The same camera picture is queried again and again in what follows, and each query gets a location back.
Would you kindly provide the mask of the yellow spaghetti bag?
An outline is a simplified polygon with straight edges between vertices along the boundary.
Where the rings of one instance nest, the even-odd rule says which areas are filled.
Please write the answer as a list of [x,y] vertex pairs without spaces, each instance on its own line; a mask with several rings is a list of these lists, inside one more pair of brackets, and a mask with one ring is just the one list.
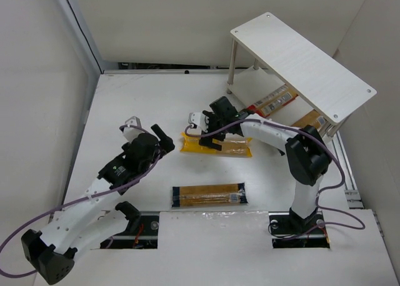
[[189,137],[185,133],[181,133],[182,148],[181,152],[193,154],[212,154],[222,155],[225,157],[252,157],[249,147],[251,138],[227,138],[225,141],[213,141],[215,144],[221,146],[221,150],[210,149],[199,145],[199,139]]

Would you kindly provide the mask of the red spaghetti bag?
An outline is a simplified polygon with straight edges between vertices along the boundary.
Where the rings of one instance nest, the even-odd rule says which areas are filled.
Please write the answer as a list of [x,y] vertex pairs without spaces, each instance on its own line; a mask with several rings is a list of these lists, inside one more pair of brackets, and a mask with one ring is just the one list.
[[247,110],[266,118],[288,105],[297,96],[298,94],[291,87],[284,84],[266,97],[248,106]]

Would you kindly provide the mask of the blue spaghetti bag front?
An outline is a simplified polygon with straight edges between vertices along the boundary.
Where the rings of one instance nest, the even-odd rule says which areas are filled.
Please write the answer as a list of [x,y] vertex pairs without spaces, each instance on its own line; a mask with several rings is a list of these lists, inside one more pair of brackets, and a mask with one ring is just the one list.
[[192,185],[172,188],[172,208],[248,204],[244,183]]

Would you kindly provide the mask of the dark blue spaghetti bag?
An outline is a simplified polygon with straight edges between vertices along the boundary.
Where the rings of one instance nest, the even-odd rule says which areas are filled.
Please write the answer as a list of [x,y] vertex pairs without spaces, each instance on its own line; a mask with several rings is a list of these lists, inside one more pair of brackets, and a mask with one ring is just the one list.
[[313,126],[319,130],[323,125],[325,125],[325,118],[318,113],[316,110],[308,112],[305,116],[293,123],[292,127],[298,127],[304,129],[306,126]]

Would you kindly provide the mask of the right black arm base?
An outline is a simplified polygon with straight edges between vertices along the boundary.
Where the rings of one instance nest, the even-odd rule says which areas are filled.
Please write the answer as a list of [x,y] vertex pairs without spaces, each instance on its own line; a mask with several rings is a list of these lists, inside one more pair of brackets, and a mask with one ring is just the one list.
[[318,223],[324,220],[322,212],[314,212],[306,220],[291,211],[270,212],[268,232],[274,249],[329,249],[329,237],[325,227]]

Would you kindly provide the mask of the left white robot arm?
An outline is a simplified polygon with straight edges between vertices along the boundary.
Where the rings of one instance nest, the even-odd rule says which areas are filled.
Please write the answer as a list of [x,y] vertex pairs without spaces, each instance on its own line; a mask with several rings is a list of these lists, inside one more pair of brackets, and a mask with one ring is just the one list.
[[157,124],[151,130],[123,125],[121,131],[127,142],[122,152],[99,171],[83,201],[63,207],[43,229],[29,229],[22,235],[26,259],[48,285],[64,279],[87,250],[139,226],[140,211],[121,197],[175,148]]

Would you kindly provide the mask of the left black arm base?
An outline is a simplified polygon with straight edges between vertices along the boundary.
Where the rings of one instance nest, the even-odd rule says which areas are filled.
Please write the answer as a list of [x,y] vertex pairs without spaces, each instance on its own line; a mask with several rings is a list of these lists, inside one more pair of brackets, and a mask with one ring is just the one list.
[[141,212],[139,217],[127,223],[123,232],[101,242],[100,249],[157,249],[159,214],[156,211]]

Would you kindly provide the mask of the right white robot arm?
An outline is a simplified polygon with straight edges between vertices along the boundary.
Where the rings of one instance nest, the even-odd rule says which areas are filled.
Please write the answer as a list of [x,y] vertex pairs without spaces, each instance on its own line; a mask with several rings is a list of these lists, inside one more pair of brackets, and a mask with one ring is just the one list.
[[332,161],[317,129],[310,125],[304,128],[282,126],[249,109],[237,111],[225,96],[209,106],[210,111],[189,115],[190,127],[201,130],[199,145],[221,151],[222,146],[216,142],[223,141],[226,134],[235,134],[271,145],[286,156],[289,171],[296,181],[289,218],[297,231],[303,231],[316,215],[317,192]]

